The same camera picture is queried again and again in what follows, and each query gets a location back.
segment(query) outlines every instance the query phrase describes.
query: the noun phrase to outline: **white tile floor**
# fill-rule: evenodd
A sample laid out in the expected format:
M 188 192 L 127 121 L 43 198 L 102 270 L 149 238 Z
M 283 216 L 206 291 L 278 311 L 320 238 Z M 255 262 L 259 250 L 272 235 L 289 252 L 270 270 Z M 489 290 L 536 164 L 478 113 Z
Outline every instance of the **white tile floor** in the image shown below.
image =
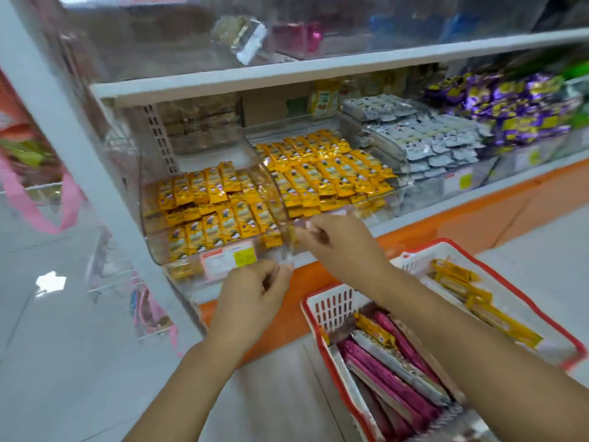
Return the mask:
M 125 295 L 103 295 L 97 304 L 88 297 L 92 217 L 53 237 L 5 215 L 0 207 L 0 440 L 121 440 L 177 366 L 175 351 L 166 337 L 137 341 Z M 587 222 L 589 206 L 480 258 L 589 345 Z M 65 289 L 35 297 L 35 280 L 53 270 L 67 277 Z M 589 364 L 572 375 L 589 386 Z M 359 438 L 305 337 L 236 372 L 202 440 Z

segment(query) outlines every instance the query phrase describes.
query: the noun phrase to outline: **price tag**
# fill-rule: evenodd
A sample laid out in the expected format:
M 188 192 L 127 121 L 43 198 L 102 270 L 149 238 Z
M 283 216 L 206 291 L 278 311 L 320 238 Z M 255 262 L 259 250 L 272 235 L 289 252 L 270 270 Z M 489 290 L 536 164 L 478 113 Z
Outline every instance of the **price tag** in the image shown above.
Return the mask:
M 452 192 L 468 191 L 472 188 L 472 167 L 457 170 L 446 175 L 444 180 L 444 195 Z
M 516 172 L 529 169 L 530 167 L 540 164 L 542 161 L 542 153 L 540 148 L 535 146 L 529 149 L 520 150 L 515 155 L 515 170 Z
M 200 255 L 200 263 L 210 281 L 225 277 L 233 268 L 243 267 L 256 261 L 256 249 L 251 240 L 210 250 Z

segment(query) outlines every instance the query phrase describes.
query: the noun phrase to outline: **shelf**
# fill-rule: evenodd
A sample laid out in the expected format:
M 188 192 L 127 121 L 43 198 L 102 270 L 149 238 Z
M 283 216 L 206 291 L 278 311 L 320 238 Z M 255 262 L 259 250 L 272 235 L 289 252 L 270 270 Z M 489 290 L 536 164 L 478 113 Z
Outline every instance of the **shelf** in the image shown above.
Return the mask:
M 589 39 L 589 28 L 579 28 L 281 64 L 248 66 L 122 82 L 94 83 L 91 88 L 98 99 L 112 99 L 111 107 L 132 107 L 383 69 L 402 68 L 404 66 L 430 64 L 544 46 L 564 45 L 584 42 L 587 39 Z
M 469 201 L 479 199 L 481 197 L 500 191 L 502 189 L 506 189 L 513 185 L 522 183 L 526 180 L 540 177 L 541 175 L 547 174 L 553 170 L 560 169 L 586 159 L 589 159 L 589 150 L 585 150 L 575 155 L 561 158 L 559 160 L 551 161 L 541 166 L 534 167 L 532 169 L 521 172 L 512 177 L 505 178 L 501 181 L 485 185 L 470 192 L 465 192 L 456 197 L 453 197 L 452 199 L 441 201 L 440 203 L 417 210 L 407 215 L 403 215 L 401 217 L 396 217 L 392 220 L 388 220 L 387 222 L 370 227 L 370 231 L 374 237 L 383 236 L 385 234 L 391 233 L 400 228 L 408 226 L 412 223 L 419 222 L 420 220 L 427 219 L 428 217 L 431 217 L 433 215 L 437 215 L 446 210 L 460 206 Z M 297 254 L 292 259 L 292 262 L 295 264 L 295 268 L 303 267 L 315 261 L 316 259 L 310 252 Z M 217 298 L 220 290 L 221 283 L 210 285 L 206 288 L 203 288 L 195 292 L 191 297 L 191 302 L 193 304 L 203 304 L 205 302 L 214 300 Z

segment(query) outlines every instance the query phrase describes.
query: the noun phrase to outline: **shopping basket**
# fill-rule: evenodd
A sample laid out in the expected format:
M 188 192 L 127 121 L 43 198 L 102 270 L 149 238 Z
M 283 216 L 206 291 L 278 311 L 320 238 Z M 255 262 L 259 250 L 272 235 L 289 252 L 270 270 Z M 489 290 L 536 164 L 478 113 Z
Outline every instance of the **shopping basket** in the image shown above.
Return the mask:
M 397 258 L 392 259 L 391 263 L 421 279 L 425 285 L 436 291 L 440 296 L 466 311 L 457 299 L 427 277 L 433 259 L 446 259 L 479 274 L 481 281 L 477 285 L 493 292 L 495 307 L 544 337 L 544 340 L 537 346 L 535 353 L 548 363 L 570 370 L 587 357 L 585 346 L 562 326 L 550 319 L 522 291 L 448 239 L 440 238 L 423 247 L 404 252 Z M 369 302 L 370 300 L 367 297 L 350 286 L 337 285 L 305 296 L 301 301 L 301 307 L 315 337 L 319 352 L 325 361 L 335 386 L 339 390 L 343 402 L 350 411 L 352 420 L 360 435 L 365 441 L 376 442 L 370 431 L 369 418 L 355 404 L 352 398 L 353 395 L 350 394 L 350 391 L 340 378 L 334 358 L 328 350 L 328 344 L 324 339 L 326 332 L 331 333 L 338 329 L 349 315 Z M 433 436 L 431 438 L 417 436 L 417 438 L 409 440 L 437 439 Z

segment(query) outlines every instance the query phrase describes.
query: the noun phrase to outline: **finger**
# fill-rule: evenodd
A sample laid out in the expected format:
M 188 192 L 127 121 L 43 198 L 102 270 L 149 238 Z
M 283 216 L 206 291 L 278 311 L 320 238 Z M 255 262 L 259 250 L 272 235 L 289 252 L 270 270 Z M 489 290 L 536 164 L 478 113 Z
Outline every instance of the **finger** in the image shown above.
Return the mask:
M 252 270 L 262 282 L 269 274 L 272 273 L 274 268 L 278 267 L 278 263 L 276 263 L 274 260 L 262 259 L 252 263 L 251 265 L 247 265 L 247 267 L 248 269 Z
M 294 267 L 291 263 L 280 266 L 274 282 L 272 282 L 270 288 L 264 293 L 264 301 L 279 302 L 282 304 L 284 295 L 291 285 L 291 277 L 295 270 Z
M 299 227 L 295 228 L 296 238 L 307 251 L 311 251 L 315 258 L 320 259 L 324 256 L 329 247 L 321 242 L 318 232 L 308 231 Z

